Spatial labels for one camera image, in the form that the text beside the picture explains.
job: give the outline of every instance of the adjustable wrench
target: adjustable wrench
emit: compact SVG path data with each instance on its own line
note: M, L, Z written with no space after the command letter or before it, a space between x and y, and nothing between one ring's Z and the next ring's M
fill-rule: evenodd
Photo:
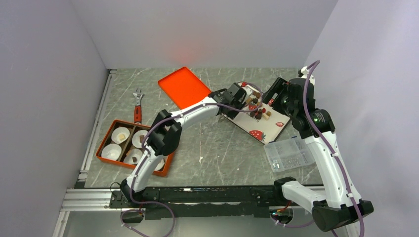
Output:
M132 93L136 98L136 104L134 108L134 123L141 124L142 122L142 115L141 115L141 99L143 98L144 94L141 93L140 87Z

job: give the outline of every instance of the marble surface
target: marble surface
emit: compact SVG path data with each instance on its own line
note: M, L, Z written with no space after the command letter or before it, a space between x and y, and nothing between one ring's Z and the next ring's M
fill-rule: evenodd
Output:
M157 112L179 108L160 89L157 81L175 71L173 68L119 69L113 81L99 137L103 138L115 119L133 122L137 87L145 96L142 100L144 125L151 125ZM296 77L297 69L273 68L192 68L211 90L228 88L238 81L249 81L266 91L276 77ZM298 135L289 124L278 140ZM131 174L132 170L101 162L93 158L85 184L86 188L109 187ZM214 186L273 184L278 178L292 176L303 184L321 184L316 164L274 173L268 164L263 145L219 117L209 118L182 132L179 147L166 177L150 178L149 186Z

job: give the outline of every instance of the gray wall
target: gray wall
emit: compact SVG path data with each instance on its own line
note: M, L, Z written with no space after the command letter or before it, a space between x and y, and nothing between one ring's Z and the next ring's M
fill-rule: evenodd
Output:
M337 0L72 0L108 68L299 67Z
M339 0L307 64L351 178L375 213L366 236L417 236L419 3Z
M70 0L0 2L0 230L51 236L106 68Z

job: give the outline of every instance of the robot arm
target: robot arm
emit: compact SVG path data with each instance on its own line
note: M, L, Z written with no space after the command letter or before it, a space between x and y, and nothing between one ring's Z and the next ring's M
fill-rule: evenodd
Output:
M121 191L125 198L133 201L141 200L142 191L147 181L164 156L173 153L179 145L183 129L206 118L224 114L234 118L245 105L251 91L246 91L234 83L229 89L210 93L202 101L180 111L169 113L162 110L152 124L154 130L144 140L144 153L132 174L121 183Z
M278 198L291 200L309 211L316 225L324 232L351 224L358 220L351 198L361 210L362 216L373 212L370 201L361 199L361 195L353 185L349 175L347 179L351 193L346 190L343 173L335 156L339 157L341 165L347 174L336 141L335 126L326 110L315 108L314 86L308 85L307 108L310 118L307 118L303 108L304 78L292 79L289 82L277 78L273 86L264 94L263 101L273 99L274 110L290 117L293 127L299 131L301 138L310 149L325 188L325 195L317 193L296 181L292 177L275 181L274 192ZM332 145L331 152L321 139L308 119L312 119L326 140Z
M335 152L339 153L335 127L329 113L314 107L313 84L309 84L307 92L307 107L311 118L307 118L304 114L302 103L304 82L304 78L292 79L289 82L277 78L271 88L264 93L262 101L268 104L273 99L271 104L273 109L291 118L293 127L299 131L313 154L326 193L324 195L312 191L294 178L288 177L275 181L273 195L278 199L291 200L302 206L312 213L317 226L326 232L358 220L351 197L356 200L362 216L372 213L374 208L370 201L361 199L349 176L347 178L352 192L348 193L343 174L332 152L309 125L308 119L313 119L322 134L334 146ZM245 105L244 101L250 93L235 83L229 89L212 92L202 101L184 110L172 113L166 110L160 111L148 137L145 138L145 152L139 165L121 183L121 191L126 199L133 202L141 200L142 192L157 164L164 156L176 150L182 129L219 114L233 119Z

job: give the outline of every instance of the orange compartment tray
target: orange compartment tray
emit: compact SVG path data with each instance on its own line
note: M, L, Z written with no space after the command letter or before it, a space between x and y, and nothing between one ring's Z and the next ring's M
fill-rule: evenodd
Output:
M144 125L139 125L139 124L135 124L135 123L127 122L127 121L122 121L122 120L117 120L117 119L114 120L112 125L109 127L108 132L106 133L105 137L103 138L102 143L100 144L99 148L97 149L96 157L99 160L101 160L102 162L105 162L105 163L114 164L114 165L122 166L122 167L125 167L125 168L135 169L136 165L127 164L127 163L124 163L124 162L120 161L121 157L118 160L111 160L111 159L103 158L103 157L100 156L100 154L102 152L102 149L106 145L112 143L112 141L110 141L111 140L111 134L115 130L115 128L117 128L117 126L127 127L128 129L130 129L130 133L131 133L129 138L125 142L121 143L122 146L123 146L121 157L124 156L124 154L126 154L128 152L129 147L132 146L132 143L131 143L132 142L131 141L132 140L132 135L134 134L136 129L139 129L139 128L143 128L144 130L149 130L150 129L150 127L144 126ZM158 175L158 176L162 176L162 177L166 176L168 174L173 156L174 156L174 152L172 154L168 155L163 169L159 170L159 171L153 171L153 174Z
M187 67L167 75L158 84L181 110L198 103L211 93Z

